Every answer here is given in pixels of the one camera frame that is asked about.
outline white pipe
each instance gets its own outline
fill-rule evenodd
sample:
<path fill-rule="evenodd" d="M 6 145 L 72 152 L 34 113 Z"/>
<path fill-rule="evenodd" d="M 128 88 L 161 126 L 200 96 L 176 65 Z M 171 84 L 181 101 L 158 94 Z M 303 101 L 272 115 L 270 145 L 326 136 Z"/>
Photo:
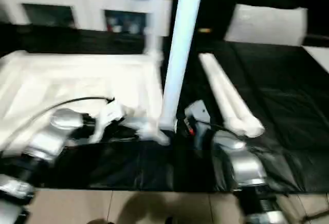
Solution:
<path fill-rule="evenodd" d="M 207 75 L 210 87 L 215 96 L 217 105 L 221 111 L 224 126 L 237 135 L 243 135 L 245 133 L 243 122 L 237 117 L 233 106 L 231 105 L 228 97 L 225 94 L 225 90 L 221 83 L 218 81 L 218 71 L 214 67 L 210 58 L 204 54 L 199 55 L 202 67 Z"/>
<path fill-rule="evenodd" d="M 221 65 L 217 62 L 215 56 L 210 53 L 200 54 L 200 58 L 209 63 L 213 74 L 217 75 L 217 81 L 225 92 L 230 104 L 232 105 L 237 117 L 244 123 L 245 135 L 250 138 L 258 137 L 264 132 L 264 126 L 250 111 L 240 94 L 233 86 L 232 82 L 224 72 Z M 219 89 L 213 89 L 213 92 L 219 92 Z"/>
<path fill-rule="evenodd" d="M 144 53 L 156 60 L 162 60 L 162 38 L 160 37 L 162 0 L 150 0 L 151 11 L 147 15 L 148 33 Z"/>
<path fill-rule="evenodd" d="M 199 4 L 200 0 L 178 0 L 166 85 L 163 94 L 163 108 L 160 119 L 162 129 L 174 128 Z"/>

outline black cable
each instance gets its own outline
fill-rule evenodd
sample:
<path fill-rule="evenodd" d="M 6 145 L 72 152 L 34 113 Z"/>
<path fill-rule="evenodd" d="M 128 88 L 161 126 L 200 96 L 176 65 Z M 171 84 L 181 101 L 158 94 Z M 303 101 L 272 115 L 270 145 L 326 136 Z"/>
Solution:
<path fill-rule="evenodd" d="M 234 135 L 236 138 L 238 139 L 241 139 L 243 138 L 243 136 L 239 136 L 238 134 L 232 132 L 231 130 L 227 129 L 226 127 L 222 126 L 222 125 L 217 125 L 217 124 L 213 124 L 213 123 L 209 123 L 209 122 L 205 122 L 205 121 L 202 121 L 202 120 L 197 120 L 197 119 L 194 119 L 196 122 L 199 122 L 199 123 L 202 123 L 202 124 L 205 124 L 205 125 L 209 125 L 211 127 L 216 127 L 217 129 L 220 129 L 220 130 L 223 130 L 223 131 L 226 131 L 232 135 Z"/>
<path fill-rule="evenodd" d="M 5 140 L 5 146 L 4 148 L 1 150 L 0 152 L 0 158 L 2 157 L 4 151 L 6 151 L 8 149 L 8 147 L 11 145 L 11 143 L 14 141 L 14 139 L 18 136 L 19 133 L 21 133 L 24 129 L 26 129 L 27 127 L 29 127 L 36 119 L 38 119 L 39 117 L 43 116 L 45 113 L 47 113 L 48 111 L 68 104 L 68 103 L 72 103 L 72 102 L 79 102 L 79 101 L 85 101 L 85 100 L 105 100 L 107 101 L 107 103 L 111 103 L 114 101 L 113 99 L 109 99 L 107 97 L 81 97 L 81 98 L 75 98 L 75 99 L 70 99 L 64 102 L 60 102 L 58 104 L 55 104 L 53 106 L 50 106 L 49 108 L 46 108 L 42 111 L 40 111 L 39 113 L 35 114 L 34 116 L 32 116 L 27 122 L 25 122 L 23 125 L 21 125 L 20 127 L 18 127 L 6 140 Z"/>

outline white cabinet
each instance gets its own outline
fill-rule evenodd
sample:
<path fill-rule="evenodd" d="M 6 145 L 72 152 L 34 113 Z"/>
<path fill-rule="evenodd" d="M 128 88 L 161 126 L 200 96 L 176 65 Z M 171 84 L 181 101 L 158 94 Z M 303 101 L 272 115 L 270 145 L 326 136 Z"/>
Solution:
<path fill-rule="evenodd" d="M 148 14 L 151 12 L 150 0 L 88 0 L 88 9 L 92 21 L 92 30 L 108 30 L 109 20 L 116 20 L 118 18 L 111 18 L 109 14 L 111 11 L 122 11 L 121 14 L 113 12 L 112 14 L 122 16 L 135 17 L 136 20 L 145 20 L 146 16 L 141 14 Z M 167 36 L 169 34 L 169 23 L 171 15 L 171 3 L 172 0 L 161 0 L 161 16 L 159 17 L 161 25 L 158 28 L 158 34 L 161 36 Z M 145 21 L 139 21 L 139 26 L 145 25 Z"/>
<path fill-rule="evenodd" d="M 160 1 L 161 15 L 157 16 L 157 35 L 169 34 L 171 3 L 172 0 Z M 109 30 L 110 14 L 111 21 L 116 20 L 113 20 L 114 15 L 125 17 L 125 21 L 121 23 L 130 23 L 135 26 L 131 31 L 144 33 L 146 28 L 143 27 L 148 24 L 146 14 L 152 12 L 151 0 L 3 0 L 3 4 L 13 24 L 64 25 L 100 31 Z M 57 14 L 64 17 L 64 23 L 58 21 L 60 16 Z"/>
<path fill-rule="evenodd" d="M 8 16 L 13 24 L 27 25 L 32 21 L 23 4 L 68 7 L 78 29 L 90 29 L 90 18 L 85 0 L 3 0 Z"/>

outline tiled floor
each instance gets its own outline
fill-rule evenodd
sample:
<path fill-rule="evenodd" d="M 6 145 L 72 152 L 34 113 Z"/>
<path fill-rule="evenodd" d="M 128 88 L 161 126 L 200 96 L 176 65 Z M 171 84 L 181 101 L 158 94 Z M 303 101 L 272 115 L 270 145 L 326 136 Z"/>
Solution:
<path fill-rule="evenodd" d="M 279 196 L 279 204 L 293 224 L 301 223 L 306 214 L 329 208 L 326 195 Z M 243 223 L 237 200 L 230 194 L 42 190 L 29 210 L 28 224 L 87 224 L 93 220 L 162 224 L 168 216 L 175 216 L 179 224 Z M 329 217 L 306 222 L 325 223 Z"/>

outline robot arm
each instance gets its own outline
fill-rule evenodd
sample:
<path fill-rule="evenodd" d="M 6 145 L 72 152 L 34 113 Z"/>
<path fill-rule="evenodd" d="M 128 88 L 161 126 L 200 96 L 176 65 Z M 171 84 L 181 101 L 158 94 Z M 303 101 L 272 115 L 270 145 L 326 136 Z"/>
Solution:
<path fill-rule="evenodd" d="M 32 138 L 21 156 L 10 159 L 0 173 L 0 223 L 24 223 L 27 205 L 42 182 L 42 175 L 54 163 L 69 136 L 85 126 L 95 126 L 87 114 L 71 109 L 58 109 L 49 124 Z"/>

